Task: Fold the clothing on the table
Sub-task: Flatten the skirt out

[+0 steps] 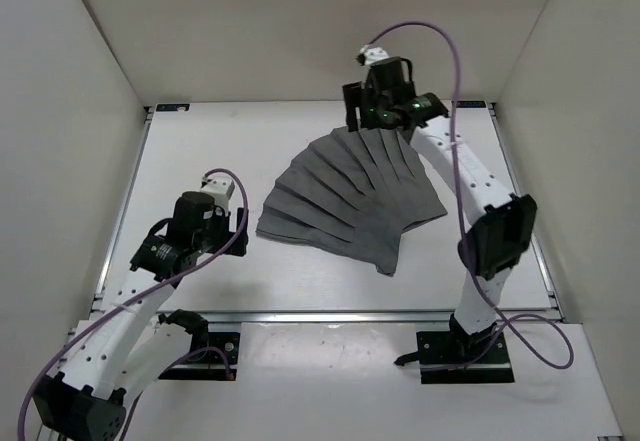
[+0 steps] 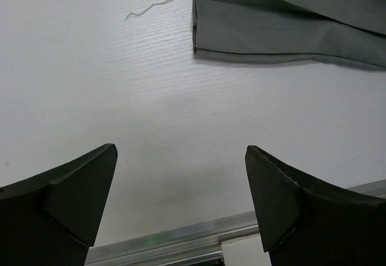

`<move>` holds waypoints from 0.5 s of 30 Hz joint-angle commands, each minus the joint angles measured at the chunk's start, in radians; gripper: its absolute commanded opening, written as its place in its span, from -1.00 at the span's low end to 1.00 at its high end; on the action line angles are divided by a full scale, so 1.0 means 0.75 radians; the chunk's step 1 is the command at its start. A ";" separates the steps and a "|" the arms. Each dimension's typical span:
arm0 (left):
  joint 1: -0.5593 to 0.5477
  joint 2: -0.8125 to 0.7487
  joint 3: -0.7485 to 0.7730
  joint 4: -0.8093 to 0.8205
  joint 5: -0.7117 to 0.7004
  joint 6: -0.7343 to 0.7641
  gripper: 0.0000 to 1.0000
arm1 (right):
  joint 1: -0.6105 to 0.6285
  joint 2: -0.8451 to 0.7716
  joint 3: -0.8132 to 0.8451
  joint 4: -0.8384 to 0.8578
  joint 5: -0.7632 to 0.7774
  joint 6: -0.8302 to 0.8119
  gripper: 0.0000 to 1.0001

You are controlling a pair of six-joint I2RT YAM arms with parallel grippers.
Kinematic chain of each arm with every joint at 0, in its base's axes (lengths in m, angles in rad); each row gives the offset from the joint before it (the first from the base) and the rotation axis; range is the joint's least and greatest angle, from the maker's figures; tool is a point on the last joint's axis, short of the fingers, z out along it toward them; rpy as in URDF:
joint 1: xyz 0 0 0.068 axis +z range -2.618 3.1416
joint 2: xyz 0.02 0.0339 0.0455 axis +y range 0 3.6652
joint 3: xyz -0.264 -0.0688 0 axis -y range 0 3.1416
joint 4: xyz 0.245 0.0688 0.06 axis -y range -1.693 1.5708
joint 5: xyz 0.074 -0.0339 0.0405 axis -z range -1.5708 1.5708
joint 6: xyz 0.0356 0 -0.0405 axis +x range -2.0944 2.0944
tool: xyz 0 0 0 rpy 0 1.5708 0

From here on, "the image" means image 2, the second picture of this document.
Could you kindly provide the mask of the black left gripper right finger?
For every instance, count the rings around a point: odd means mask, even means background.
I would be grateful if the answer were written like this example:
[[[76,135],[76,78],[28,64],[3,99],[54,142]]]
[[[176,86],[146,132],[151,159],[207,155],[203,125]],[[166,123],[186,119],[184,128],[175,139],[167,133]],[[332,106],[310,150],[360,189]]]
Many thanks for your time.
[[[248,182],[272,265],[384,265],[385,200],[324,182],[250,145]]]

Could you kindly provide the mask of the grey pleated skirt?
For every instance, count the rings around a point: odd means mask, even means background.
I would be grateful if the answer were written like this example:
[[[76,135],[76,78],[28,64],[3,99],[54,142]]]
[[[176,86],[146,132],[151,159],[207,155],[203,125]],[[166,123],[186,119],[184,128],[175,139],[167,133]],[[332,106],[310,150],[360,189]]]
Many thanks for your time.
[[[385,0],[192,0],[201,59],[385,70]]]

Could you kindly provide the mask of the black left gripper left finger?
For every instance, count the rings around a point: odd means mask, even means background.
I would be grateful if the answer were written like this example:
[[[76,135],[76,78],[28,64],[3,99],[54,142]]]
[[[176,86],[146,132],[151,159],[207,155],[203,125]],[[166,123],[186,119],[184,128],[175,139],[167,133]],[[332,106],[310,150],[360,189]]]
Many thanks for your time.
[[[1,265],[84,265],[117,163],[102,145],[1,188]]]

